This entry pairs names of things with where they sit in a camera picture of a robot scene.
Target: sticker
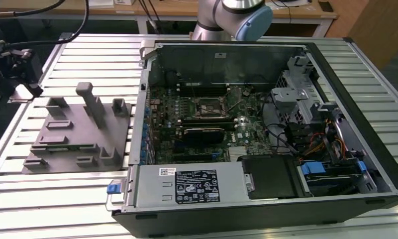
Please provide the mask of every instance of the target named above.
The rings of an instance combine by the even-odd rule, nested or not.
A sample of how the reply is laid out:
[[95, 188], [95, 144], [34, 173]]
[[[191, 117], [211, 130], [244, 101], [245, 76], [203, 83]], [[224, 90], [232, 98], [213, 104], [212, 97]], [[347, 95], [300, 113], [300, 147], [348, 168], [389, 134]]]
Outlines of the sticker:
[[160, 176], [173, 176], [176, 175], [177, 168], [160, 168]]
[[116, 11], [116, 13], [135, 14], [133, 11]]
[[216, 59], [224, 59], [224, 58], [227, 58], [227, 53], [216, 53], [215, 54], [215, 58]]
[[217, 170], [176, 172], [176, 202], [220, 202]]

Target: wooden desk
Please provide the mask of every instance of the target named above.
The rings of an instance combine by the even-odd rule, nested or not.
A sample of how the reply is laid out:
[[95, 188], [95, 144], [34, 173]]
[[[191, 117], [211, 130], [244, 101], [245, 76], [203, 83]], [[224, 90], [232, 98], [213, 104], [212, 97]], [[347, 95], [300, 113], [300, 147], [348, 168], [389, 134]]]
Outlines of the wooden desk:
[[[168, 21], [197, 21], [199, 4], [197, 2], [184, 0], [152, 0], [161, 20]], [[30, 10], [43, 8], [53, 4], [56, 0], [0, 0], [0, 11]], [[275, 10], [273, 23], [316, 24], [316, 37], [324, 37], [331, 27], [333, 19], [337, 18], [335, 12], [324, 12], [317, 0], [312, 4], [300, 7], [292, 7], [292, 20], [289, 19], [289, 10]], [[67, 2], [55, 10], [27, 16], [36, 19], [80, 19], [84, 13], [84, 0], [67, 0]], [[148, 18], [140, 6], [139, 1], [132, 6], [115, 5], [115, 8], [91, 9], [91, 19], [108, 20], [136, 20], [140, 34], [148, 34]]]

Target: gray plastic part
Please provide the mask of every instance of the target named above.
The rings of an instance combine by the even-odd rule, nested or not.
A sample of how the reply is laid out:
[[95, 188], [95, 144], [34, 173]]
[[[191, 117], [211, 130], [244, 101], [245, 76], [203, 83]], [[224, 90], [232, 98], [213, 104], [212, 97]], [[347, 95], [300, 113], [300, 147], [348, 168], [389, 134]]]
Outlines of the gray plastic part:
[[43, 158], [34, 158], [34, 159], [26, 160], [24, 166], [30, 170], [44, 169], [48, 167], [47, 162]]
[[75, 162], [79, 167], [81, 168], [89, 168], [89, 167], [96, 167], [97, 166], [97, 160], [93, 156], [81, 156], [77, 157], [77, 160]]
[[93, 85], [89, 82], [80, 82], [76, 88], [77, 95], [83, 97], [85, 101], [85, 110], [88, 115], [93, 116], [95, 122], [99, 128], [105, 127], [104, 119], [104, 105], [101, 104], [100, 98], [93, 96]]
[[124, 99], [101, 104], [91, 83], [80, 83], [77, 93], [85, 104], [67, 104], [51, 98], [45, 119], [24, 174], [116, 171], [123, 167], [132, 105]]

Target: blue latch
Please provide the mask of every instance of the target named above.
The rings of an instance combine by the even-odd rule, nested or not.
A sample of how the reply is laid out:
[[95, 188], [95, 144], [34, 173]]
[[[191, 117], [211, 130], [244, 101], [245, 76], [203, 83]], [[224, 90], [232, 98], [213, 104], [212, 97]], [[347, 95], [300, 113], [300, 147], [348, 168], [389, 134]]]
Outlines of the blue latch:
[[367, 170], [368, 170], [368, 167], [367, 167], [367, 165], [365, 165], [365, 162], [359, 161], [359, 167], [360, 167], [361, 173], [365, 173]]
[[121, 184], [111, 184], [108, 185], [108, 194], [121, 194]]
[[325, 173], [325, 167], [321, 162], [308, 162], [301, 166], [301, 170], [304, 175], [308, 175], [311, 173]]

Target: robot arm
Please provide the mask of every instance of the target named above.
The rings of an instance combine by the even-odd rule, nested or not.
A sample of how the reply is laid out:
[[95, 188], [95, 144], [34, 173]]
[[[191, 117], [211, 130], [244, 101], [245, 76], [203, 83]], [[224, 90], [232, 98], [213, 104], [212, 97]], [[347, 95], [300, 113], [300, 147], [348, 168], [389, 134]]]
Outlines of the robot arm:
[[200, 0], [193, 40], [256, 41], [265, 34], [273, 11], [265, 0]]

